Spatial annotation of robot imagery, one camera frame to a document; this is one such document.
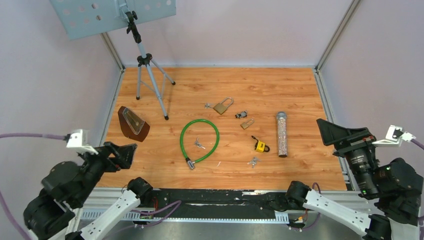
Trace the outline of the green cable lock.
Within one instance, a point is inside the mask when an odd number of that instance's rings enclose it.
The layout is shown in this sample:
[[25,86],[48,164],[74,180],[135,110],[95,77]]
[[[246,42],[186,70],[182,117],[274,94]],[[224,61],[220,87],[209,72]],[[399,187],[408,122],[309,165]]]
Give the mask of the green cable lock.
[[[193,124],[196,124],[196,123],[205,123],[205,124],[210,125],[214,129],[215,143],[214,143],[212,149],[208,153],[206,153],[204,156],[202,156],[202,157],[200,157],[199,159],[196,159],[196,160],[191,160],[191,158],[188,156],[186,149],[185,149],[185,146],[184,146],[184,137],[185,137],[185,133],[188,130],[188,128],[191,127]],[[219,132],[217,126],[214,123],[212,123],[210,120],[207,120],[207,119],[195,119],[195,120],[188,122],[183,127],[183,129],[181,130],[181,133],[180,133],[180,136],[179,136],[179,147],[180,147],[182,156],[184,157],[184,159],[185,159],[190,170],[195,169],[196,163],[202,162],[203,160],[205,160],[209,156],[211,156],[216,151],[216,149],[218,148],[219,142],[220,142],[220,132]]]

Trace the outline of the keys of cable lock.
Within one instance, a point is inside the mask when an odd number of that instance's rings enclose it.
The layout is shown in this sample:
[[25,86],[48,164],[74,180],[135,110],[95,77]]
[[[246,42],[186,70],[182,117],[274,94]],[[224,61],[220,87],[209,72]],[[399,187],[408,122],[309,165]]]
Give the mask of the keys of cable lock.
[[201,148],[201,149],[206,149],[200,142],[199,142],[199,137],[197,137],[196,138],[196,140],[195,140],[195,142],[194,142],[194,145],[196,146],[196,147],[198,147],[198,148]]

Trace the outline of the yellow black padlock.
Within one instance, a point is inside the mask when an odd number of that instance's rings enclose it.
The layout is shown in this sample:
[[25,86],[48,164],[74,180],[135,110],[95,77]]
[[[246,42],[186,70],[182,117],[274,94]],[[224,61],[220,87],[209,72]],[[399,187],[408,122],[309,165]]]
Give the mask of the yellow black padlock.
[[251,136],[254,140],[256,140],[256,143],[254,145],[254,150],[259,153],[268,153],[270,151],[270,147],[266,145],[263,141],[260,141],[255,136]]

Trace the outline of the keys of yellow padlock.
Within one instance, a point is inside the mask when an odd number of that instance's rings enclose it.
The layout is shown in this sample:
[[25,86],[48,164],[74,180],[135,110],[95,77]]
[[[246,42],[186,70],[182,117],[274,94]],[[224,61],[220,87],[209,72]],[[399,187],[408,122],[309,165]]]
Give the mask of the keys of yellow padlock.
[[253,157],[247,164],[251,166],[252,169],[255,168],[255,166],[261,162],[261,160],[257,157]]

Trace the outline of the small brass padlock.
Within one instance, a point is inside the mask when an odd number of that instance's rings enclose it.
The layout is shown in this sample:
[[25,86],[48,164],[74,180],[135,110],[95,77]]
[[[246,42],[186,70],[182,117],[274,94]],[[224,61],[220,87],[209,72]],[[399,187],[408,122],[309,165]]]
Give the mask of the small brass padlock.
[[245,122],[241,123],[241,124],[240,124],[240,127],[241,127],[243,130],[245,130],[245,129],[247,129],[248,127],[250,127],[250,126],[251,126],[254,122],[255,122],[255,120],[254,120],[253,118],[251,118],[251,119],[249,119],[249,120],[247,120],[247,121],[245,121]]

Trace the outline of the large brass padlock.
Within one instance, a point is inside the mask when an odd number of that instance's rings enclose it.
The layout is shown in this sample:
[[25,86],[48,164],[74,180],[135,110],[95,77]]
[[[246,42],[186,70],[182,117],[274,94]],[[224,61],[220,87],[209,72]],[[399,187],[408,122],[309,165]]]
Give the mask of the large brass padlock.
[[232,97],[226,97],[222,101],[212,104],[212,103],[205,103],[204,107],[206,109],[213,109],[215,112],[217,112],[219,115],[224,114],[228,108],[234,103],[234,99]]

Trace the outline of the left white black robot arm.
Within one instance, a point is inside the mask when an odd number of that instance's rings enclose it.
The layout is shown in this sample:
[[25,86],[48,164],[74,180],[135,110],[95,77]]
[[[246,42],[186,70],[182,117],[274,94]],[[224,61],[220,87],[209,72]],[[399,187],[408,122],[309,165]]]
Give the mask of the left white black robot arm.
[[[76,217],[101,180],[104,173],[115,173],[131,167],[137,144],[123,146],[105,142],[103,146],[77,147],[82,164],[63,161],[55,165],[42,179],[39,195],[25,208],[25,226],[40,240],[48,240]],[[129,181],[126,190],[99,218],[80,231],[65,235],[66,240],[100,240],[138,206],[149,206],[153,201],[153,187],[141,177]]]

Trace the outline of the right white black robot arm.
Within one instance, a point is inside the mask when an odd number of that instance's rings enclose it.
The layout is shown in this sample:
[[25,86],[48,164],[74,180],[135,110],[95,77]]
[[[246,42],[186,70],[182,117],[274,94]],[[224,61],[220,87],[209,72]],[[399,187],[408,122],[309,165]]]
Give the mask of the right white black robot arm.
[[346,128],[319,118],[317,125],[325,146],[346,159],[359,187],[359,196],[373,200],[380,214],[367,214],[326,198],[300,181],[292,181],[285,193],[286,204],[316,211],[350,228],[364,240],[418,240],[423,234],[421,200],[424,178],[398,157],[380,165],[378,147],[398,147],[416,142],[402,127],[391,125],[378,140],[368,128]]

